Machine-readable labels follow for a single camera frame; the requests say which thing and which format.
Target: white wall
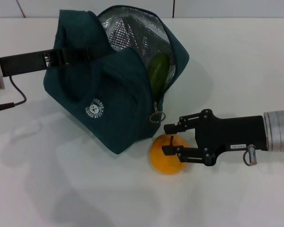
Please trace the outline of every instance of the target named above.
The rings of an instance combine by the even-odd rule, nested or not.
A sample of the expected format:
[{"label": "white wall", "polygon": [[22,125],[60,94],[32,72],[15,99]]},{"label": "white wall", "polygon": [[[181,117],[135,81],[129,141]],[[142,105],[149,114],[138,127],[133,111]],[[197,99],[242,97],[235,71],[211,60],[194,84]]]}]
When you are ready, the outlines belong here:
[{"label": "white wall", "polygon": [[22,17],[16,0],[0,0],[0,17]]},{"label": "white wall", "polygon": [[159,17],[172,17],[173,0],[19,0],[27,17],[58,17],[60,9],[90,10],[96,15],[113,5],[150,10]]},{"label": "white wall", "polygon": [[175,17],[284,17],[284,0],[176,0]]}]

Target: orange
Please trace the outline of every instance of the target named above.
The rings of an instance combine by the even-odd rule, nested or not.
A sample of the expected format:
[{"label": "orange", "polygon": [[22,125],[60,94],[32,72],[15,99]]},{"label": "orange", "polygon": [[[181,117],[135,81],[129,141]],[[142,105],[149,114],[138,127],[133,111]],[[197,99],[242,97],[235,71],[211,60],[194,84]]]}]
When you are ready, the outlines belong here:
[{"label": "orange", "polygon": [[178,135],[160,135],[153,142],[150,151],[150,161],[152,166],[163,174],[176,174],[186,166],[185,162],[180,162],[176,155],[166,156],[163,153],[162,146],[170,144],[171,136],[174,137],[173,146],[189,147],[189,144]]}]

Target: metal ring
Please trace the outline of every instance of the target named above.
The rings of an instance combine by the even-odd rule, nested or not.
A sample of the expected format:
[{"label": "metal ring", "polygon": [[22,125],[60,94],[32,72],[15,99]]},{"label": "metal ring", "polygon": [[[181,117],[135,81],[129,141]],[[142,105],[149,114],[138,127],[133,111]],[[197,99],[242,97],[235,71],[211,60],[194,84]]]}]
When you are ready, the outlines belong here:
[{"label": "metal ring", "polygon": [[[155,115],[158,115],[158,114],[163,114],[163,115],[164,115],[163,118],[161,119],[161,121],[159,121],[159,122],[153,121],[152,118],[153,118]],[[153,114],[150,116],[150,122],[153,123],[153,124],[160,124],[160,122],[164,121],[165,118],[166,118],[165,113],[163,113],[162,111],[158,111],[158,112],[156,112],[156,113],[153,113]]]},{"label": "metal ring", "polygon": [[251,166],[249,163],[247,163],[247,161],[246,161],[246,154],[248,153],[248,150],[247,151],[245,151],[244,152],[244,154],[243,154],[243,161],[244,161],[244,163],[247,165],[247,166]]}]

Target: white surface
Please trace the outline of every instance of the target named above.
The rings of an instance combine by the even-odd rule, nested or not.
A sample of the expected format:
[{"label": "white surface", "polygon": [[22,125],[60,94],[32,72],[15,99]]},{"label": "white surface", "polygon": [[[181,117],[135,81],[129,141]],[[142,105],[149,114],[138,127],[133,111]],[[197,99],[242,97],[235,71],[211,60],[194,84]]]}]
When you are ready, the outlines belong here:
[{"label": "white surface", "polygon": [[[224,118],[284,109],[284,19],[164,22],[190,54],[164,123],[204,108]],[[0,57],[52,48],[56,26],[0,19]],[[284,226],[284,154],[259,151],[247,167],[228,152],[161,175],[147,158],[155,137],[114,155],[46,94],[43,76],[15,76],[28,102],[0,112],[0,227]],[[5,84],[0,103],[20,100]],[[195,144],[193,131],[181,135]]]},{"label": "white surface", "polygon": [[284,17],[284,0],[176,0],[175,17]]},{"label": "white surface", "polygon": [[0,17],[22,17],[16,0],[0,0]]},{"label": "white surface", "polygon": [[19,0],[26,17],[58,17],[60,9],[92,11],[96,15],[114,5],[150,10],[159,17],[172,18],[173,0]]}]

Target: bag logo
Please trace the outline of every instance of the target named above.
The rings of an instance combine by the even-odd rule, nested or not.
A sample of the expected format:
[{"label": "bag logo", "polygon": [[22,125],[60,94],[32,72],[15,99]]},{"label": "bag logo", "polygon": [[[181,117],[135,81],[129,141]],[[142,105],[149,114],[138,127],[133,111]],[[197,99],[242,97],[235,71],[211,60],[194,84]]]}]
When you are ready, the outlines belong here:
[{"label": "bag logo", "polygon": [[90,106],[85,108],[85,112],[91,118],[99,118],[104,112],[104,106],[99,99],[94,98]]}]

